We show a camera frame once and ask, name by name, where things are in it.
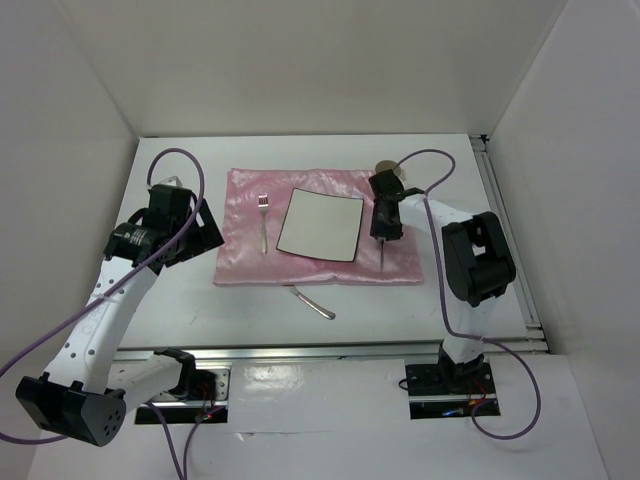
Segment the silver spoon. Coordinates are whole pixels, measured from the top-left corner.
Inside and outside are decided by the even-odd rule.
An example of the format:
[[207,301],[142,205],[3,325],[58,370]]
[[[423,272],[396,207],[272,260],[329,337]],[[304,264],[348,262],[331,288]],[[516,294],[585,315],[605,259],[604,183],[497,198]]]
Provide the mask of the silver spoon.
[[379,271],[382,273],[384,272],[384,264],[385,264],[385,253],[384,253],[385,240],[379,239],[378,243],[379,243]]

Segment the white square plate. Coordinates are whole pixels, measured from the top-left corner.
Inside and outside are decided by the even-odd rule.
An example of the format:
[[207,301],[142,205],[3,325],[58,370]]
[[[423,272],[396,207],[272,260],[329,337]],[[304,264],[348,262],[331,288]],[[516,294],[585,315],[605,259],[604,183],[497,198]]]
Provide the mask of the white square plate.
[[294,188],[276,249],[314,260],[354,262],[363,211],[363,198]]

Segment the beige paper cup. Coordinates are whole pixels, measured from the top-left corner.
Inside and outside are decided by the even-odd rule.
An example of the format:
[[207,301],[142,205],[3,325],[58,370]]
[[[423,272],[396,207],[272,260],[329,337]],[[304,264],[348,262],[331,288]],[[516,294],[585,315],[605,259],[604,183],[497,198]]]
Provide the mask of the beige paper cup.
[[379,174],[379,173],[385,172],[385,171],[392,171],[394,173],[394,175],[396,177],[398,177],[401,181],[405,181],[406,180],[406,175],[405,175],[402,167],[399,166],[397,162],[392,161],[392,160],[379,161],[375,165],[374,170],[375,170],[376,174]]

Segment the pink rose satin cloth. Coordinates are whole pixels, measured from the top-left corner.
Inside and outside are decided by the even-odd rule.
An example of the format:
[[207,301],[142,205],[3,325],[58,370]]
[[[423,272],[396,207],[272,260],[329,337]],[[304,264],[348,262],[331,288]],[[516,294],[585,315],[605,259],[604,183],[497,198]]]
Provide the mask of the pink rose satin cloth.
[[[379,271],[379,244],[369,236],[373,193],[369,170],[251,170],[232,169],[227,188],[222,235],[214,284],[257,285],[418,285],[424,275],[414,235],[385,245],[384,272]],[[292,190],[363,198],[364,211],[356,258],[351,263],[314,260],[276,249]],[[261,215],[258,195],[269,199],[268,253],[261,253]]]

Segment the silver fork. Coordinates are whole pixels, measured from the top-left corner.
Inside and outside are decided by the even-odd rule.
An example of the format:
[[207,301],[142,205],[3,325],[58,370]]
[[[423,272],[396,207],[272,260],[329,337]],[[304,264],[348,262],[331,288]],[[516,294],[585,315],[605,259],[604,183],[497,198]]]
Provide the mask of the silver fork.
[[261,215],[261,253],[268,253],[267,214],[269,212],[269,199],[266,193],[258,195],[258,209]]

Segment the silver table knife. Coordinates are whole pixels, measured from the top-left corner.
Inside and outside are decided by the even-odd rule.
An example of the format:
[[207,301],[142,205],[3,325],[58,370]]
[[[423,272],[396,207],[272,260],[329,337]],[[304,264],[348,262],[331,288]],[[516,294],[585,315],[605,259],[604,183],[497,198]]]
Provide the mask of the silver table knife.
[[314,310],[317,314],[321,315],[323,318],[327,320],[334,320],[336,318],[336,314],[334,312],[322,307],[318,303],[311,300],[309,297],[299,291],[294,285],[285,285],[285,288],[296,298],[302,301],[305,305]]

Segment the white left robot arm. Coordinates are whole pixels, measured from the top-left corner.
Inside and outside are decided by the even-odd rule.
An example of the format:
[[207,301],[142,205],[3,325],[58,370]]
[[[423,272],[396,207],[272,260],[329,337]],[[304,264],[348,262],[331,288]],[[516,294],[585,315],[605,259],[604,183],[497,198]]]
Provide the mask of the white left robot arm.
[[155,350],[142,364],[113,372],[115,354],[161,271],[223,244],[207,202],[179,186],[157,184],[149,204],[109,236],[99,281],[59,353],[15,396],[42,430],[94,446],[110,443],[125,416],[166,392],[176,399],[214,397],[216,377],[193,355]]

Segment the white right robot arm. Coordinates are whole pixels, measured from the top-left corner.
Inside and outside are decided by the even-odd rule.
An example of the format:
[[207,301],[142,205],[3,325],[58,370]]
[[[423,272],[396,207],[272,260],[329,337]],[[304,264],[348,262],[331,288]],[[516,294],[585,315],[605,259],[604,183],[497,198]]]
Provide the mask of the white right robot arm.
[[433,373],[407,386],[422,393],[460,394],[473,384],[484,361],[482,338],[497,298],[515,280],[516,268],[498,217],[472,214],[405,188],[385,170],[369,178],[374,203],[370,235],[399,240],[403,227],[424,231],[438,242],[449,326]]

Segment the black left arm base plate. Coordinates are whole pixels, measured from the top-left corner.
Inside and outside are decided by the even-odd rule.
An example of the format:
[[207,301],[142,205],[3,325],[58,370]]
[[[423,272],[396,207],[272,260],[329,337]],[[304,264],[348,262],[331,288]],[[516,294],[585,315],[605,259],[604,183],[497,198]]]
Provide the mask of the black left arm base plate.
[[184,398],[161,392],[150,402],[159,409],[168,425],[225,424],[231,368],[223,365],[198,365],[201,379]]

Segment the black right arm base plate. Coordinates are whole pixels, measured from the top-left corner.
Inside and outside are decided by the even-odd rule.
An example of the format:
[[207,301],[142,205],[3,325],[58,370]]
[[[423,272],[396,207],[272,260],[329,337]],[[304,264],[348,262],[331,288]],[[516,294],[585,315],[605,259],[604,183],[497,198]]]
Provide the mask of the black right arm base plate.
[[436,364],[409,364],[398,387],[408,395],[412,420],[501,415],[493,372],[488,362],[480,370],[452,384],[445,382]]

